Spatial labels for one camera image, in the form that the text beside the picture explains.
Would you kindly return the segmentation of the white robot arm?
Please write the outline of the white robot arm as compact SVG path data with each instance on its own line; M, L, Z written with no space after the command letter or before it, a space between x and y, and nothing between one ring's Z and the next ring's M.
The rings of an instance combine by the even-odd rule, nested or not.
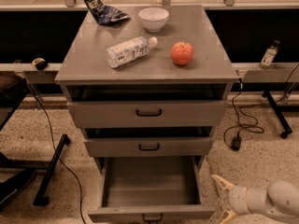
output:
M286 224L299 224L299 188L276 180L267 188L235 185L218 175L212 178L228 192L229 209L221 214L219 224L231 224L239 216L260 214Z

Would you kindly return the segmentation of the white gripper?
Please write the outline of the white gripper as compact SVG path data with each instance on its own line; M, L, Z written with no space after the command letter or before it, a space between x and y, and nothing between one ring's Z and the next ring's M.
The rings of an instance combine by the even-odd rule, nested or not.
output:
M267 206L267 190L263 188L246 188L235 186L219 175L212 178L224 190L229 190L228 201L230 207L222 212L218 224L230 224L237 215L264 214Z

